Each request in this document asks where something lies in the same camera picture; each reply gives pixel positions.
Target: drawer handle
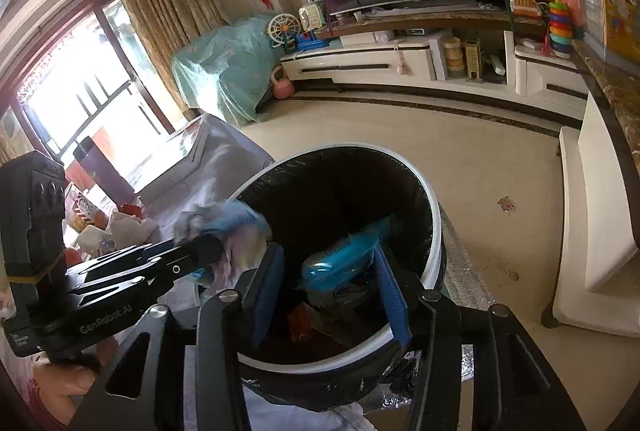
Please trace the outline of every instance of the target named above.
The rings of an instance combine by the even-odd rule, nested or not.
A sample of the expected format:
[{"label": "drawer handle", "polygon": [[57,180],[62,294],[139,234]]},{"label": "drawer handle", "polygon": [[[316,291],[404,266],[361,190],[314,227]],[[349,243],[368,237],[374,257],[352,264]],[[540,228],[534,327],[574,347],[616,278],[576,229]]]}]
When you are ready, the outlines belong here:
[{"label": "drawer handle", "polygon": [[582,93],[581,91],[570,90],[569,88],[563,88],[562,86],[558,86],[557,84],[547,83],[546,89],[549,91],[557,91],[558,93],[564,93],[565,95],[582,98],[584,100],[587,100],[589,98],[589,95],[587,95],[586,93]]},{"label": "drawer handle", "polygon": [[389,64],[350,64],[349,66],[320,66],[318,68],[302,68],[301,74],[309,72],[328,72],[330,70],[383,70],[389,68]]},{"label": "drawer handle", "polygon": [[327,72],[329,70],[339,70],[338,66],[319,66],[318,68],[302,68],[298,70],[301,74],[308,74],[310,72]]},{"label": "drawer handle", "polygon": [[383,70],[389,64],[352,64],[350,66],[338,66],[338,70]]}]

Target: person's hand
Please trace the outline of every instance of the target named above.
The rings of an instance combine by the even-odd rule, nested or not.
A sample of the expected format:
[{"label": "person's hand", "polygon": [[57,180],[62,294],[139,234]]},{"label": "person's hand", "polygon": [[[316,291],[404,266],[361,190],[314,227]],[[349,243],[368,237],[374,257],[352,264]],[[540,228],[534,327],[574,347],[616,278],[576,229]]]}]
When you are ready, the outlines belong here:
[{"label": "person's hand", "polygon": [[[118,351],[118,342],[108,337],[96,346],[96,357],[101,366]],[[41,354],[33,363],[33,378],[38,384],[40,400],[47,411],[60,423],[67,425],[76,413],[73,395],[86,395],[97,373],[79,364],[51,364]]]}]

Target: tv stand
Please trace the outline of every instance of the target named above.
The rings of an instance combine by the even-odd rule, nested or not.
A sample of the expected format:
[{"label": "tv stand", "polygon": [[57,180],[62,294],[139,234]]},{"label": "tv stand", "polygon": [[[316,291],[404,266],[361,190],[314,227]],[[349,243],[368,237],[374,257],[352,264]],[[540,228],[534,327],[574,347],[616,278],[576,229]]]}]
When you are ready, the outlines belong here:
[{"label": "tv stand", "polygon": [[[434,94],[484,103],[549,117],[554,114],[565,125],[575,125],[584,116],[588,89],[571,61],[529,54],[514,46],[513,32],[504,32],[507,55],[505,84],[471,82],[467,78],[437,80],[429,41],[421,36],[396,38],[387,43],[328,46],[282,58],[284,71],[292,81],[330,78],[336,84],[397,86],[415,89],[416,94]],[[401,61],[406,73],[397,71]]]},{"label": "tv stand", "polygon": [[[542,19],[514,16],[517,34],[544,36],[546,24]],[[315,30],[318,39],[364,34],[379,30],[407,30],[411,28],[475,28],[510,30],[509,15],[502,10],[456,10],[425,12],[419,14],[363,18],[357,22],[352,16],[343,21],[333,21],[333,34],[328,27]]]}]

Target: shelf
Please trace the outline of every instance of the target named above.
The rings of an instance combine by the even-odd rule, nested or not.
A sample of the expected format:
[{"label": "shelf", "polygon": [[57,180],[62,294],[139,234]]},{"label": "shelf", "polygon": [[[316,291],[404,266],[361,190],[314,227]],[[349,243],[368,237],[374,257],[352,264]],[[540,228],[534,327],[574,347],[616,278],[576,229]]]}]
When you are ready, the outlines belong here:
[{"label": "shelf", "polygon": [[[514,16],[516,33],[544,35],[546,25],[542,19]],[[473,10],[427,12],[421,14],[395,15],[363,19],[354,18],[332,24],[334,34],[327,27],[315,30],[318,39],[337,36],[377,32],[379,30],[406,30],[409,28],[476,28],[491,30],[511,30],[509,15],[505,11]]]}]

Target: cabinet drawer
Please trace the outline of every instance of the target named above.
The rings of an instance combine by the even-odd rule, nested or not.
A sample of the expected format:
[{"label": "cabinet drawer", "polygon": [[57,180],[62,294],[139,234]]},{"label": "cabinet drawer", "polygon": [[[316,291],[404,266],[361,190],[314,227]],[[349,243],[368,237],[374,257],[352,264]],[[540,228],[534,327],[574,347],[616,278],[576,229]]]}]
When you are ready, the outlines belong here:
[{"label": "cabinet drawer", "polygon": [[334,53],[325,56],[301,57],[282,61],[287,75],[292,80],[301,78],[337,78],[346,74],[357,74],[362,78],[388,77],[394,79],[435,80],[435,71],[428,48],[402,50],[404,64],[408,68],[405,75],[396,71],[400,56],[396,50],[366,50],[359,52]]},{"label": "cabinet drawer", "polygon": [[527,96],[584,111],[589,91],[580,74],[527,61]]}]

